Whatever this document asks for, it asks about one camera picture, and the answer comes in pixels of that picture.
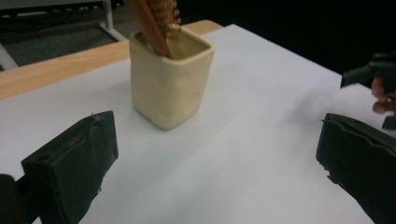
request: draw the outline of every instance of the wooden brush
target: wooden brush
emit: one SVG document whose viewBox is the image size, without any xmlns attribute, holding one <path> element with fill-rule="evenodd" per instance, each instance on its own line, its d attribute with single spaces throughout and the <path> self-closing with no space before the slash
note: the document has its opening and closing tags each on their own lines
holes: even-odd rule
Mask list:
<svg viewBox="0 0 396 224">
<path fill-rule="evenodd" d="M 166 38 L 178 38 L 180 17 L 176 0 L 124 0 L 143 37 L 160 55 L 172 58 Z"/>
</svg>

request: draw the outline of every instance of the finger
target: finger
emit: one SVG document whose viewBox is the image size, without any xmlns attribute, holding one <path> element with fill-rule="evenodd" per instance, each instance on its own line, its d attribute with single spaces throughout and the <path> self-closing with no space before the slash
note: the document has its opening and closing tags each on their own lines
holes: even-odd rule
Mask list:
<svg viewBox="0 0 396 224">
<path fill-rule="evenodd" d="M 382 85 L 383 82 L 384 82 L 383 77 L 375 77 L 373 80 L 373 85 Z"/>
<path fill-rule="evenodd" d="M 387 101 L 385 103 L 375 102 L 373 104 L 373 110 L 379 114 L 383 114 L 386 111 L 396 112 L 396 101 Z"/>
<path fill-rule="evenodd" d="M 385 113 L 387 111 L 385 109 L 384 103 L 381 103 L 379 101 L 375 102 L 373 104 L 373 110 L 374 110 L 375 113 L 378 113 L 378 114 L 383 114 L 383 113 Z"/>
</svg>

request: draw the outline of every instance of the square cup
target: square cup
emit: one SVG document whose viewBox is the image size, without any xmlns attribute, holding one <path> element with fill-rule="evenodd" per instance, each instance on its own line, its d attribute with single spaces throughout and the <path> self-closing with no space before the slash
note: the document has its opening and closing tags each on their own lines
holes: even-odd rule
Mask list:
<svg viewBox="0 0 396 224">
<path fill-rule="evenodd" d="M 157 54 L 141 33 L 130 36 L 134 108 L 161 129 L 173 129 L 201 105 L 215 46 L 182 29 L 167 39 L 172 59 Z"/>
</svg>

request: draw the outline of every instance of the brush handle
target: brush handle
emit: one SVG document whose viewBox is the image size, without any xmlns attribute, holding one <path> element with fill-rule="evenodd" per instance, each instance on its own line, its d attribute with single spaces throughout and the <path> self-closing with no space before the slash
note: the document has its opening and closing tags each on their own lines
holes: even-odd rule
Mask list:
<svg viewBox="0 0 396 224">
<path fill-rule="evenodd" d="M 125 6 L 131 11 L 137 26 L 152 48 L 160 55 L 172 58 L 166 35 L 160 29 L 146 0 L 124 0 Z"/>
</svg>

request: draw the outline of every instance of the dark floor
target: dark floor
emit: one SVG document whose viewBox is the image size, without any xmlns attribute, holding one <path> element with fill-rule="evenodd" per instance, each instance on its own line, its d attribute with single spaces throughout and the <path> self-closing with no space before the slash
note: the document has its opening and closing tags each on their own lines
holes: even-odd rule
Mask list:
<svg viewBox="0 0 396 224">
<path fill-rule="evenodd" d="M 121 0 L 113 8 L 114 28 L 124 36 L 137 28 Z M 306 0 L 227 4 L 178 0 L 182 23 L 212 20 L 236 24 L 339 74 L 366 64 L 378 51 L 396 50 L 396 13 L 383 0 Z M 0 43 L 18 65 L 113 43 L 98 22 L 100 7 L 0 19 Z"/>
<path fill-rule="evenodd" d="M 339 74 L 396 50 L 394 2 L 178 1 L 185 20 L 235 23 Z"/>
<path fill-rule="evenodd" d="M 137 30 L 125 6 L 117 5 L 112 14 L 114 29 L 123 36 Z M 100 7 L 4 17 L 0 19 L 0 43 L 17 65 L 37 63 L 116 42 L 98 25 L 105 19 Z"/>
</svg>

